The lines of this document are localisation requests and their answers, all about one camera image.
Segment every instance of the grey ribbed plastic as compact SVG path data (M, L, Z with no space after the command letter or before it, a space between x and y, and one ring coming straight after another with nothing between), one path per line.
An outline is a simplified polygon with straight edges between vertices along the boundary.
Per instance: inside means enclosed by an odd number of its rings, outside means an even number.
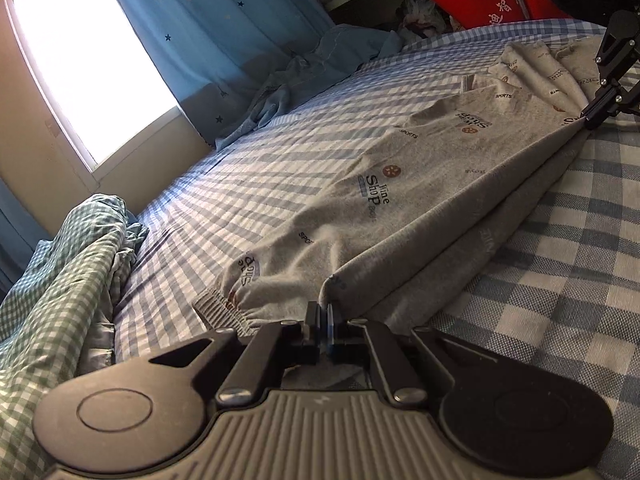
M53 473L49 480L75 476ZM507 480L460 456L430 416L375 392L272 391L226 412L189 456L141 480ZM563 480L597 480L594 470Z

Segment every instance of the gingham fabric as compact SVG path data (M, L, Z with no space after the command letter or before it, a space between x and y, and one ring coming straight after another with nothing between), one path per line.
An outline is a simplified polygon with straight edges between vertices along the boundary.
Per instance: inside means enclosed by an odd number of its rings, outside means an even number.
M366 64L292 114L212 154L141 218L151 227L116 317L116 358L196 335L191 302L300 209L388 126L483 73L509 41L552 48L604 30L573 20L483 27ZM632 71L627 84L640 79ZM431 323L575 378L609 403L605 478L640 478L640 136L628 116L595 131L565 177Z
M146 228L127 228L124 202L96 195L41 241L0 307L0 478L39 478L46 456L31 421L50 389L71 379L101 292L127 279Z

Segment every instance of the grey sweatpants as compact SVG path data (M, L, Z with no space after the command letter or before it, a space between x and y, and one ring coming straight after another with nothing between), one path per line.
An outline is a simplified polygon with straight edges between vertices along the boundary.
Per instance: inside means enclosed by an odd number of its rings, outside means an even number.
M510 44L487 76L390 128L194 307L247 333L309 301L396 332L460 293L566 171L597 88L593 40Z

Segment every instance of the window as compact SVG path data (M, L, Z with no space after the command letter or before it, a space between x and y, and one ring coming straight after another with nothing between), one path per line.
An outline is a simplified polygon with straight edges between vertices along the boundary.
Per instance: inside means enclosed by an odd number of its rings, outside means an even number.
M117 0L5 1L66 142L94 176L151 123L179 114Z

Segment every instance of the bed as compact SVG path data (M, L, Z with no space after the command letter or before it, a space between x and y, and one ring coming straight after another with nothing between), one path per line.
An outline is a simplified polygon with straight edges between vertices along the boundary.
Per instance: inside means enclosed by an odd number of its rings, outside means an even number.
M412 44L206 156L140 215L150 234L115 311L116 360L203 332L191 303L217 273L386 128L455 92L462 75L482 72L507 42L558 47L603 33L545 20ZM639 126L620 116L597 129L492 262L430 320L599 393L616 421L599 467L607 478L640 474Z

